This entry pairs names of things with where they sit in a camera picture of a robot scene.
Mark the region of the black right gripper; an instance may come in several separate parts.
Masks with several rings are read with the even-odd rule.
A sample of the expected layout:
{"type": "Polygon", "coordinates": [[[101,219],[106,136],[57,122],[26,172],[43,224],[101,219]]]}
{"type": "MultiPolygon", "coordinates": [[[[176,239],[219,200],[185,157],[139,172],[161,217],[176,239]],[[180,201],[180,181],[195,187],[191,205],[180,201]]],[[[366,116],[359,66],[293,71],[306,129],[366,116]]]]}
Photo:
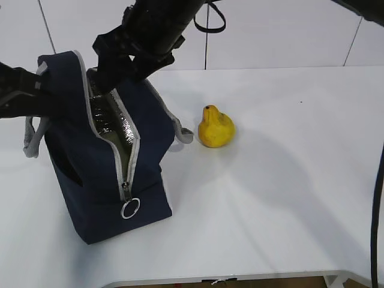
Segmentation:
{"type": "Polygon", "coordinates": [[[174,63],[173,51],[185,38],[179,29],[157,26],[134,29],[119,25],[96,37],[92,48],[98,56],[95,84],[104,94],[125,78],[147,78],[174,63]]]}

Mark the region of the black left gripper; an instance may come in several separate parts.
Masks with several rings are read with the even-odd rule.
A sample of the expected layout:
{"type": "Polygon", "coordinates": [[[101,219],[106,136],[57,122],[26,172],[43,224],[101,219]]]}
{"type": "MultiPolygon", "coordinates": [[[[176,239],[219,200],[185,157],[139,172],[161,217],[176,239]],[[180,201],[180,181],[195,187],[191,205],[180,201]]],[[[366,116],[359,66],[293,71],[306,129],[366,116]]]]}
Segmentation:
{"type": "Polygon", "coordinates": [[[1,63],[1,117],[60,118],[71,110],[63,98],[40,91],[41,77],[1,63]]]}

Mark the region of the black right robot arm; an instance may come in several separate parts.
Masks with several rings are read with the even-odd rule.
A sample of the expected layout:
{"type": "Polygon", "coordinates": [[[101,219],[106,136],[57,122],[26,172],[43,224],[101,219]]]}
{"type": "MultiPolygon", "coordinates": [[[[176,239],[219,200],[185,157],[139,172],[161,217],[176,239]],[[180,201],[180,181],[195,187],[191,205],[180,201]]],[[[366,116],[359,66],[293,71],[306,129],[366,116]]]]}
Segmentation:
{"type": "Polygon", "coordinates": [[[124,11],[122,22],[96,37],[96,70],[88,76],[105,94],[125,79],[141,81],[174,63],[173,50],[205,1],[136,1],[124,11]]]}

